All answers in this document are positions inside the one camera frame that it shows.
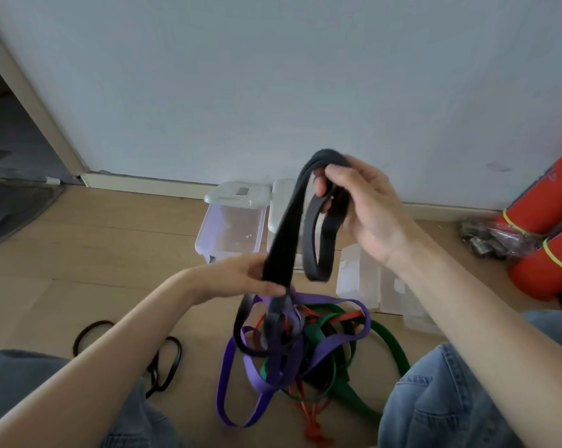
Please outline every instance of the red cylinder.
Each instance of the red cylinder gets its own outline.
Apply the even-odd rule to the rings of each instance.
[[[539,301],[553,300],[562,292],[562,232],[509,267],[508,274],[520,291]]]
[[[562,222],[562,156],[497,218],[519,231],[548,234]]]

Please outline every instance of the white baseboard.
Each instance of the white baseboard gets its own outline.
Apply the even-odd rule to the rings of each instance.
[[[94,189],[192,199],[204,199],[204,196],[216,187],[212,184],[167,181],[97,172],[83,174],[82,180],[86,186]],[[405,203],[405,208],[408,214],[416,220],[434,220],[437,222],[454,222],[463,217],[493,217],[498,213],[488,209],[417,203]]]

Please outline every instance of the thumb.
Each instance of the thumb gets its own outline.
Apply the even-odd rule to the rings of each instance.
[[[285,286],[273,283],[272,281],[260,281],[258,279],[248,278],[248,282],[246,284],[251,293],[259,294],[261,296],[280,297],[285,295],[285,292],[287,291]]]
[[[324,170],[326,177],[349,191],[354,199],[374,191],[370,184],[354,168],[339,165],[327,165]]]

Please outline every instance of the person's left hand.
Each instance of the person's left hand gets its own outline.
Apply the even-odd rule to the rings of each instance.
[[[285,294],[285,287],[262,281],[266,253],[241,254],[204,264],[184,271],[197,291],[196,304],[213,297],[231,297],[240,294],[259,294],[277,297]]]

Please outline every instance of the yellow strap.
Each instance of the yellow strap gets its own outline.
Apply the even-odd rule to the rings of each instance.
[[[509,216],[507,215],[507,209],[503,209],[503,218],[505,218],[505,221],[511,225],[511,227],[517,229],[520,233],[522,234],[534,234],[530,231],[526,231],[525,229],[520,228],[518,225],[516,225],[514,222],[511,221],[511,218],[509,218]]]
[[[557,256],[553,255],[553,252],[550,250],[546,239],[543,240],[543,248],[545,249],[545,253],[549,255],[553,262],[562,268],[562,262],[557,259]]]

